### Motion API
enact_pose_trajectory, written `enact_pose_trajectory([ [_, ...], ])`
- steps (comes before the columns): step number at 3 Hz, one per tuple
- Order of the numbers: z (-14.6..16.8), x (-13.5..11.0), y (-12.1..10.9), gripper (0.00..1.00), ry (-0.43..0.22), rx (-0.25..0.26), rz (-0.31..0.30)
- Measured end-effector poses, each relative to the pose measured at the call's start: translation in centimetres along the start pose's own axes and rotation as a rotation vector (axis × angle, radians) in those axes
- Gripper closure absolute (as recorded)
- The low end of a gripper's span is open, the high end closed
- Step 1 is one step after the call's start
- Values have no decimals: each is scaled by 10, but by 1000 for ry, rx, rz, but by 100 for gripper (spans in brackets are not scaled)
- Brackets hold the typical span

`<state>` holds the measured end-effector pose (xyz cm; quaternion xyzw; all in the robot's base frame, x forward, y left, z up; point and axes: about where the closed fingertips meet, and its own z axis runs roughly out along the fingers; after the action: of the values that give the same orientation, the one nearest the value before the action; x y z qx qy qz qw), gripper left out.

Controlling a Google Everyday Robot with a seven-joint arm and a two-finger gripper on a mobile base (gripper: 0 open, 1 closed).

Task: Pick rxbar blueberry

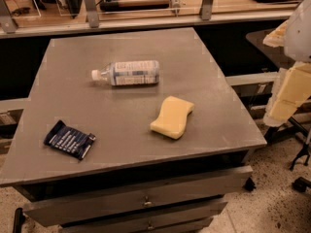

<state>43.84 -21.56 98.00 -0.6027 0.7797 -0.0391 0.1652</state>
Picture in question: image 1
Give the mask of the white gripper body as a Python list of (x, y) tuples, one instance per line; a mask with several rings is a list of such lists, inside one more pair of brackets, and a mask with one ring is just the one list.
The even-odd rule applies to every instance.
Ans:
[(311, 0), (303, 0), (290, 16), (284, 37), (284, 53), (295, 61), (311, 61)]

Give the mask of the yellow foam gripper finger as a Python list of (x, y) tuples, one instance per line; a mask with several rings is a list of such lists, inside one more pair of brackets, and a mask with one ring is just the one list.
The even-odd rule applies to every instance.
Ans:
[(281, 68), (272, 86), (263, 122), (271, 127), (285, 123), (311, 96), (311, 64), (296, 62)]
[(281, 23), (276, 29), (274, 29), (272, 32), (268, 33), (264, 39), (263, 43), (266, 46), (277, 48), (282, 47), (284, 45), (284, 39), (286, 34), (288, 21), (284, 21)]

